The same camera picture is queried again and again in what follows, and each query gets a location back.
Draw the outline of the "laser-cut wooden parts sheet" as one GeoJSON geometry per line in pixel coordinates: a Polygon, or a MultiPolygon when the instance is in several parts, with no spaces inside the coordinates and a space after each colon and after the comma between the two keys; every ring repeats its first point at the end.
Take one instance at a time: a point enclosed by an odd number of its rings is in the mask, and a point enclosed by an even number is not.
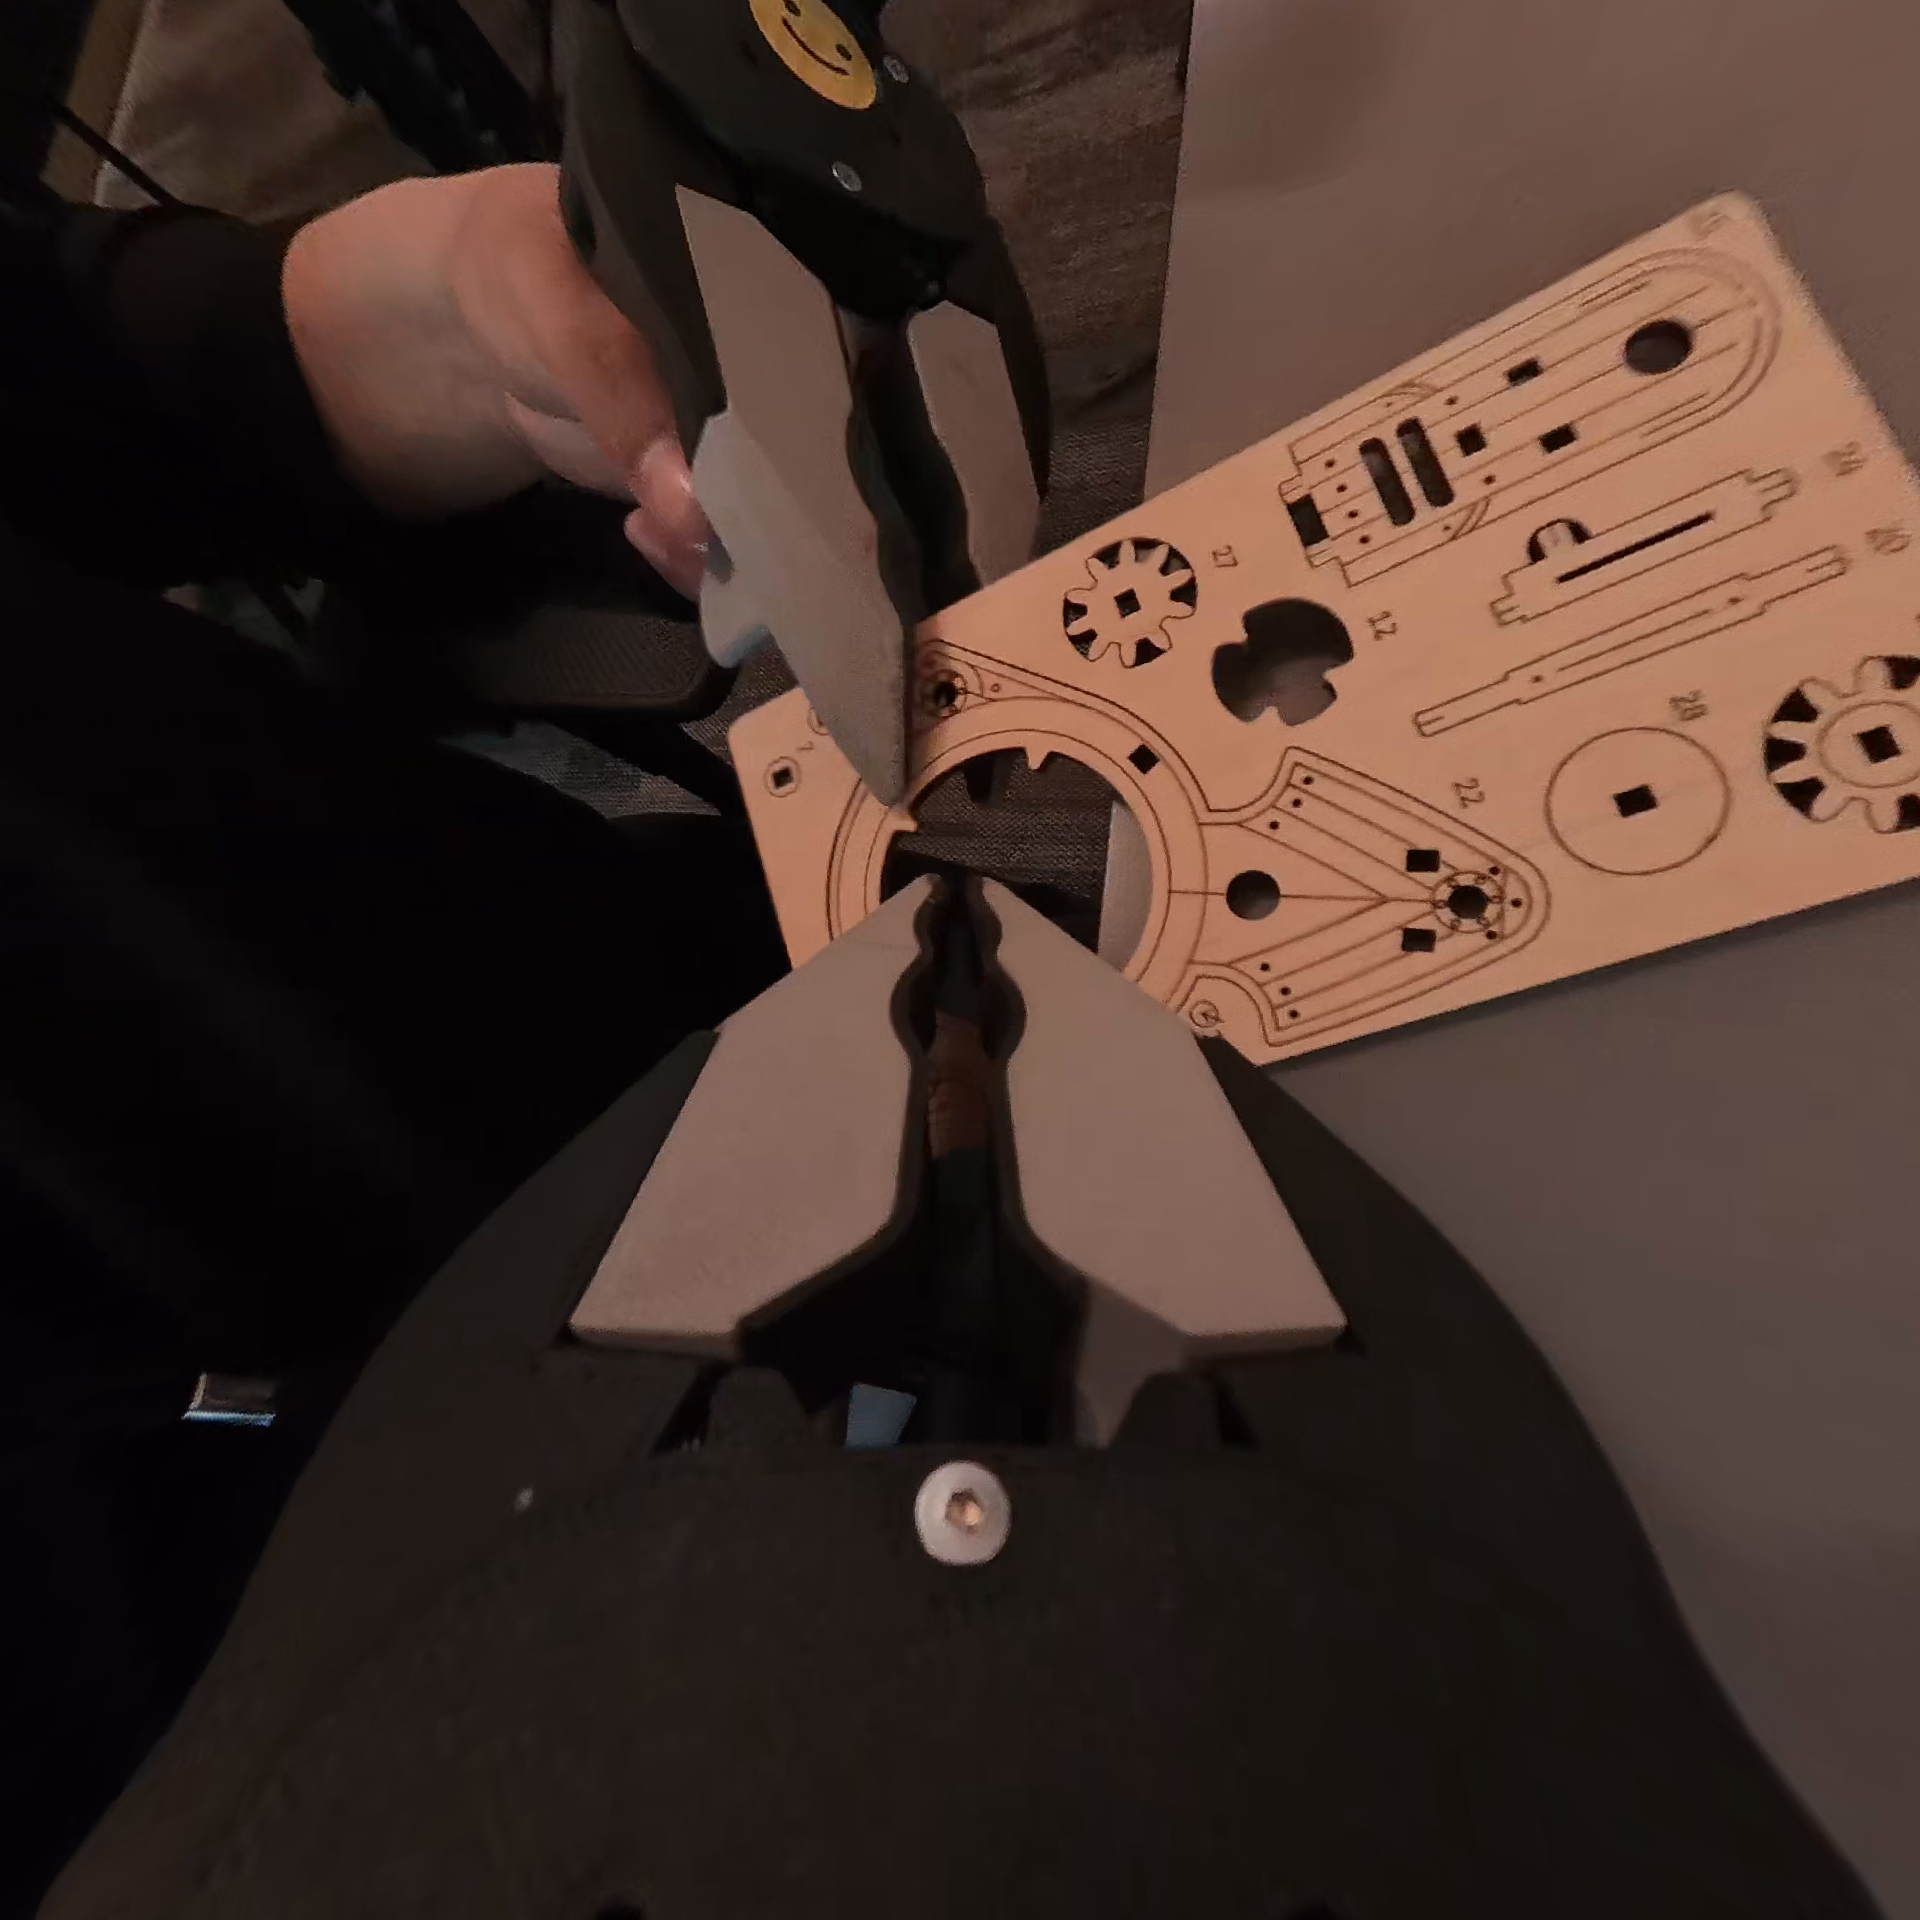
{"type": "Polygon", "coordinates": [[[932,642],[1169,732],[1222,809],[1325,756],[1548,880],[1541,940],[1421,1021],[1914,880],[1915,530],[1880,408],[1718,194],[932,616],[905,803],[800,690],[730,753],[794,964],[917,827],[932,642]]]}

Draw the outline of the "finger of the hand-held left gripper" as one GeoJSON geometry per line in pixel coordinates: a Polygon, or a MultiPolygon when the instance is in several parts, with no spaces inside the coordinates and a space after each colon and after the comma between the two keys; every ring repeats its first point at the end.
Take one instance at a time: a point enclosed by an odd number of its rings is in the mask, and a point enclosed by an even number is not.
{"type": "Polygon", "coordinates": [[[705,648],[739,668],[772,644],[861,781],[899,800],[905,617],[848,453],[856,399],[837,309],[748,211],[689,186],[676,197],[725,385],[691,456],[714,535],[705,648]]]}
{"type": "Polygon", "coordinates": [[[928,602],[961,602],[1035,553],[1043,490],[988,320],[932,307],[902,325],[897,453],[928,602]]]}

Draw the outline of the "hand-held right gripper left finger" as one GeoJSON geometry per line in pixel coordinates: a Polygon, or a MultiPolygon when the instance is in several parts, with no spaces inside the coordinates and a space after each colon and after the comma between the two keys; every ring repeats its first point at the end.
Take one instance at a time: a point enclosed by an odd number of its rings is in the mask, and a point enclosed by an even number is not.
{"type": "Polygon", "coordinates": [[[588,1347],[745,1361],[905,1233],[944,884],[918,877],[731,1015],[574,1306],[588,1347]]]}

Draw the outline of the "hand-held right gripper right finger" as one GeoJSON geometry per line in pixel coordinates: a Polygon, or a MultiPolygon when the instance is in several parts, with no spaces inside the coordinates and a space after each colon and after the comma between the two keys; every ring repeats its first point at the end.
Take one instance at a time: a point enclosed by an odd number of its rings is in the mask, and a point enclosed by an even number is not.
{"type": "Polygon", "coordinates": [[[1012,1010],[1016,1220],[1078,1300],[1075,1435],[1107,1447],[1154,1377],[1338,1341],[1348,1316],[1189,1024],[1001,882],[971,907],[1012,1010]]]}

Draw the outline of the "person's left forearm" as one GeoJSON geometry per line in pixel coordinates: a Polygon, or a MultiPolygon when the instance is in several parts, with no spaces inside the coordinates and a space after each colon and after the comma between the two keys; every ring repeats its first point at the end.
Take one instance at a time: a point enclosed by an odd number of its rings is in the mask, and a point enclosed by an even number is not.
{"type": "Polygon", "coordinates": [[[342,579],[379,535],[297,362],[293,236],[5,200],[5,562],[177,588],[342,579]]]}

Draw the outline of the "person's left hand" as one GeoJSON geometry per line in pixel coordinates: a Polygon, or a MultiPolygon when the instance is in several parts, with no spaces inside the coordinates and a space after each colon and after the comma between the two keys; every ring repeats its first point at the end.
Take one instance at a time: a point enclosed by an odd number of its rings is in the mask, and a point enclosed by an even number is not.
{"type": "Polygon", "coordinates": [[[491,508],[558,479],[697,599],[714,529],[649,343],[588,272],[560,168],[382,186],[302,226],[281,307],[329,443],[379,509],[491,508]]]}

